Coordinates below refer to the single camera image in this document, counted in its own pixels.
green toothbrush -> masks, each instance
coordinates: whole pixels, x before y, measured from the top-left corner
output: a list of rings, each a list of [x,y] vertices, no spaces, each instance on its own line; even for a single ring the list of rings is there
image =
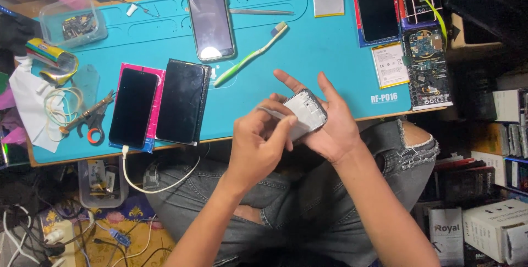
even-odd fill
[[[247,61],[253,59],[254,57],[258,56],[259,54],[264,53],[271,44],[281,36],[284,31],[286,31],[286,28],[288,25],[285,22],[280,22],[278,25],[276,25],[273,30],[271,31],[271,35],[273,38],[264,46],[263,48],[253,51],[251,54],[249,54],[247,57],[243,58],[238,64],[234,65],[233,67],[229,68],[226,72],[222,73],[218,79],[214,82],[213,86],[217,87],[220,84],[222,84],[224,81],[228,80],[231,76],[233,76]]]

scissors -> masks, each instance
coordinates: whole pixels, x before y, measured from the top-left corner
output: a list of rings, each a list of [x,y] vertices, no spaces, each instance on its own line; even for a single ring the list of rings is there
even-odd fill
[[[113,92],[114,90],[110,91],[110,97],[113,95]],[[105,140],[105,132],[102,129],[102,119],[105,117],[104,114],[107,107],[108,103],[104,103],[101,107],[97,108],[94,112],[90,113],[85,120],[79,122],[79,124],[77,125],[77,133],[79,134],[79,137],[83,137],[81,128],[83,127],[83,124],[86,124],[88,126],[88,134],[86,134],[88,142],[93,145],[100,145]],[[92,138],[92,135],[94,133],[100,134],[99,140],[94,140]]]

motherboard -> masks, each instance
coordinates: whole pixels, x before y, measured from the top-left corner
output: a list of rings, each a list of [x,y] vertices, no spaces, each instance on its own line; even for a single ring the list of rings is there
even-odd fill
[[[403,39],[413,111],[453,105],[440,29],[409,31]]]

jeans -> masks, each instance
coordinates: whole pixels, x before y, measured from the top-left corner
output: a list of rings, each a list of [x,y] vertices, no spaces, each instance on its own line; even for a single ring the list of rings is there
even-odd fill
[[[432,172],[439,153],[437,141],[431,137],[417,146],[406,146],[400,120],[374,125],[362,131],[361,138],[394,194],[411,210]],[[145,189],[170,186],[194,163],[151,165],[144,178]],[[208,201],[227,168],[225,163],[202,159],[178,186],[147,194],[175,241]],[[250,260],[257,251],[272,247],[313,251],[354,267],[369,266],[377,258],[352,198],[328,162],[298,180],[273,172],[240,204],[261,208],[264,225],[233,216],[214,266],[236,266]]]

blue silicone mat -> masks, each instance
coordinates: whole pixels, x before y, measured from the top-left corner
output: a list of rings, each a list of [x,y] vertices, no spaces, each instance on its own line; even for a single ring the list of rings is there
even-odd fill
[[[70,49],[79,58],[80,66],[92,64],[100,74],[97,100],[110,89],[116,89],[122,62],[158,69],[165,69],[169,58],[200,62],[185,11],[187,0],[146,0],[141,4],[151,12],[157,9],[160,17],[152,17],[141,9],[127,17],[129,4],[101,7],[108,38]],[[411,102],[407,84],[379,89],[371,49],[359,48],[353,4],[353,0],[345,0],[345,15],[315,19],[313,0],[229,0],[230,8],[288,10],[294,11],[294,15],[231,15],[237,55],[229,61],[209,63],[216,76],[268,43],[270,31],[277,23],[286,21],[289,27],[264,54],[246,64],[220,88],[212,86],[211,78],[200,140],[231,136],[234,120],[273,92],[292,95],[273,76],[275,68],[291,74],[321,97],[317,74],[324,71],[356,118],[408,111]],[[34,74],[39,70],[33,66]],[[113,109],[110,104],[102,124],[107,134]],[[156,146],[167,144],[171,143],[156,142]],[[94,147],[76,132],[62,140],[55,154],[33,148],[38,163],[119,151],[108,146],[108,138]]]

